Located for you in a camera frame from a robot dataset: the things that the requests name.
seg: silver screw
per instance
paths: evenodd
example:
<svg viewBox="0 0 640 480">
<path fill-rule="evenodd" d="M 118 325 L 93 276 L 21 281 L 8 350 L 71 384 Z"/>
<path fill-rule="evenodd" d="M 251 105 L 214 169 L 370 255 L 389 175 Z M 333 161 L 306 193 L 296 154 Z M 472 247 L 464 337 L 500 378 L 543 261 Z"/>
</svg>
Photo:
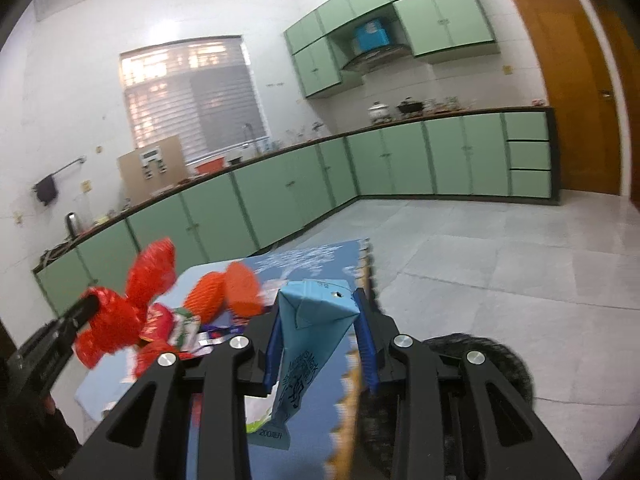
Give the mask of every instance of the silver screw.
<svg viewBox="0 0 640 480">
<path fill-rule="evenodd" d="M 481 365 L 484 363 L 484 354 L 476 350 L 472 350 L 466 355 L 466 360 L 473 365 Z"/>
<path fill-rule="evenodd" d="M 172 364 L 175 363 L 175 360 L 176 360 L 175 354 L 172 354 L 170 352 L 165 352 L 164 354 L 161 354 L 160 357 L 158 358 L 158 364 L 160 366 L 171 366 Z"/>
<path fill-rule="evenodd" d="M 400 334 L 394 338 L 394 345 L 400 348 L 409 348 L 412 344 L 414 344 L 414 340 L 411 339 L 411 336 Z"/>
<path fill-rule="evenodd" d="M 235 338 L 229 340 L 229 344 L 231 345 L 231 348 L 239 350 L 241 348 L 245 348 L 249 344 L 249 340 L 243 335 L 237 335 Z"/>
</svg>

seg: window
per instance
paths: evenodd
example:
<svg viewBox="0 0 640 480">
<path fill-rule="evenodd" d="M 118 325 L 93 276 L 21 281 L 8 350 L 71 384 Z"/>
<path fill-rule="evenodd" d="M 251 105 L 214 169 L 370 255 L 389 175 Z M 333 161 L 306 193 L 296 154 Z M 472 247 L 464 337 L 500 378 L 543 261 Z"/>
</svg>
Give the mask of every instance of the window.
<svg viewBox="0 0 640 480">
<path fill-rule="evenodd" d="M 178 135 L 189 164 L 266 136 L 240 37 L 120 56 L 136 148 Z"/>
</svg>

